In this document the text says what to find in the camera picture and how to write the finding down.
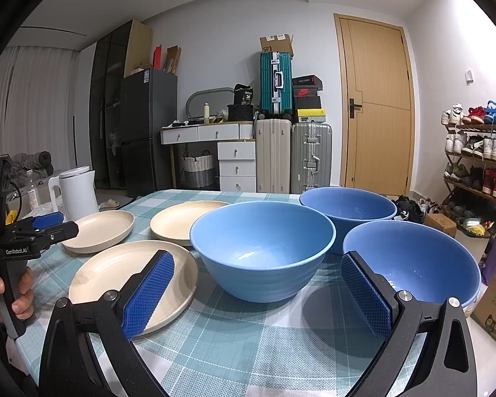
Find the kettle lid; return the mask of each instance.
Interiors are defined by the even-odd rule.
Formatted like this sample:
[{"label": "kettle lid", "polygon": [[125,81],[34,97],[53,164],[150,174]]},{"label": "kettle lid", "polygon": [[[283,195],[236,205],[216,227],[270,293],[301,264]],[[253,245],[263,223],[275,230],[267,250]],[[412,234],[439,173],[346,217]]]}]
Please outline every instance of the kettle lid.
[{"label": "kettle lid", "polygon": [[90,167],[85,165],[84,167],[78,167],[76,169],[66,170],[59,174],[59,179],[71,178],[72,176],[82,175],[90,171]]}]

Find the silver suitcase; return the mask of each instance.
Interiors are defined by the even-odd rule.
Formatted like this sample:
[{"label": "silver suitcase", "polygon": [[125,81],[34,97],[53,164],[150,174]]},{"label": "silver suitcase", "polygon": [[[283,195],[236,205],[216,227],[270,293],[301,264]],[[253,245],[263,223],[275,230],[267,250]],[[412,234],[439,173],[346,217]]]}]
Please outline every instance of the silver suitcase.
[{"label": "silver suitcase", "polygon": [[328,124],[300,122],[292,127],[290,192],[304,191],[331,183],[333,130]]},{"label": "silver suitcase", "polygon": [[290,191],[290,129],[284,119],[260,119],[255,128],[255,173],[258,193]]}]

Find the hand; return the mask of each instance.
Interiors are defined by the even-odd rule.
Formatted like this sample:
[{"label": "hand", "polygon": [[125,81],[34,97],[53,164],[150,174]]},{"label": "hand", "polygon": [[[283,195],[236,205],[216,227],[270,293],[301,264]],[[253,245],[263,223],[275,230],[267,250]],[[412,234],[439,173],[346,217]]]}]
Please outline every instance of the hand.
[{"label": "hand", "polygon": [[[33,315],[33,276],[31,269],[26,267],[26,273],[22,275],[19,281],[19,292],[21,296],[17,298],[12,305],[12,309],[19,319],[28,319]],[[0,294],[4,293],[4,281],[0,278]]]}]

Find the plastic bottle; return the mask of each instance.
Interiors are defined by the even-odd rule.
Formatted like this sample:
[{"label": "plastic bottle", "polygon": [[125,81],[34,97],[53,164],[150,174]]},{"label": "plastic bottle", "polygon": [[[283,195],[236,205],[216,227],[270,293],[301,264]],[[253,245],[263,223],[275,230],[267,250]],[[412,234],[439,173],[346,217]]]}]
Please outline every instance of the plastic bottle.
[{"label": "plastic bottle", "polygon": [[27,183],[29,206],[31,207],[31,210],[33,210],[38,207],[37,185],[33,181],[33,170],[28,170],[26,174],[29,177],[29,182]]},{"label": "plastic bottle", "polygon": [[209,124],[209,104],[204,103],[204,124]]}]

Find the black door handle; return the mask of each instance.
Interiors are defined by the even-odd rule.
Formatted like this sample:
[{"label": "black door handle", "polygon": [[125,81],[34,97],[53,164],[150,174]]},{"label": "black door handle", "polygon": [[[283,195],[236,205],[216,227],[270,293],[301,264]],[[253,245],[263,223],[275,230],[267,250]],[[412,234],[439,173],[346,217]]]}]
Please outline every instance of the black door handle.
[{"label": "black door handle", "polygon": [[349,99],[349,118],[354,119],[354,108],[361,109],[361,104],[355,104],[354,98]]}]

